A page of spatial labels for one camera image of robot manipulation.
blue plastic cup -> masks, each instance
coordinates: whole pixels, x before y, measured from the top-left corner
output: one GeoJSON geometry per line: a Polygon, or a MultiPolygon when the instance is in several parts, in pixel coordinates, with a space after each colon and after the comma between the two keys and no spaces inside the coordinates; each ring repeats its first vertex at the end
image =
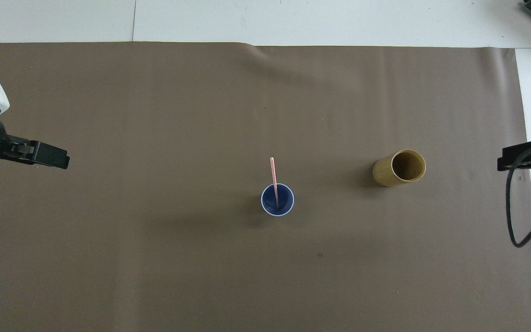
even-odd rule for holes
{"type": "Polygon", "coordinates": [[[268,185],[261,193],[261,207],[270,216],[282,217],[288,214],[295,206],[295,195],[292,190],[283,183],[278,183],[278,201],[280,208],[276,208],[276,194],[274,184],[268,185]]]}

black cable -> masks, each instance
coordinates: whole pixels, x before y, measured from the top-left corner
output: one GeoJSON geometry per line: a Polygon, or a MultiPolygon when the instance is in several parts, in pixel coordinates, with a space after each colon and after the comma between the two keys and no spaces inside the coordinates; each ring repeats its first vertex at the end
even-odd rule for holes
{"type": "Polygon", "coordinates": [[[505,208],[507,212],[507,229],[509,231],[509,237],[512,240],[512,243],[517,248],[522,248],[525,246],[526,243],[531,240],[531,231],[525,236],[525,238],[520,241],[519,243],[516,241],[516,237],[513,234],[513,227],[512,227],[512,211],[511,211],[511,202],[510,202],[510,189],[512,187],[512,177],[513,172],[518,168],[518,165],[523,162],[523,160],[531,154],[531,148],[526,149],[522,154],[520,154],[514,161],[509,169],[509,173],[507,174],[507,182],[505,183],[505,208]]]}

white table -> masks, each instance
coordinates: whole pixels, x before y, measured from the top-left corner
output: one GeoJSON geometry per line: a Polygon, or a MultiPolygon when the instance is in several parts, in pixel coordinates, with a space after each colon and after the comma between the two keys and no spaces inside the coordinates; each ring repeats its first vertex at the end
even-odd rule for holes
{"type": "Polygon", "coordinates": [[[531,18],[519,0],[0,0],[0,42],[132,40],[516,48],[531,140],[531,18]]]}

cup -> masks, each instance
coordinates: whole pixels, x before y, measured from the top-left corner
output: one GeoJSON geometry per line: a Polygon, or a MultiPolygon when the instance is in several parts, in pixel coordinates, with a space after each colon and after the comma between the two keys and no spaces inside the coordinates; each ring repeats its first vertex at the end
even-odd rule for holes
{"type": "Polygon", "coordinates": [[[295,195],[287,185],[278,183],[278,202],[280,203],[279,209],[276,207],[274,184],[268,185],[261,193],[261,207],[270,216],[282,217],[287,215],[295,206],[295,195]]]}
{"type": "Polygon", "coordinates": [[[425,160],[415,150],[400,150],[378,160],[372,175],[378,184],[392,187],[419,180],[425,174],[425,160]]]}

pink straw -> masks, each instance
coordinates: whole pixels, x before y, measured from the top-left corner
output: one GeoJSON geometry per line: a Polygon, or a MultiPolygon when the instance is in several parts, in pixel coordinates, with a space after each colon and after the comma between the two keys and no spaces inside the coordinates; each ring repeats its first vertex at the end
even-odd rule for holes
{"type": "Polygon", "coordinates": [[[276,166],[274,166],[274,157],[270,157],[271,178],[274,180],[274,195],[276,195],[276,210],[280,210],[278,201],[278,183],[276,182],[276,166]]]}

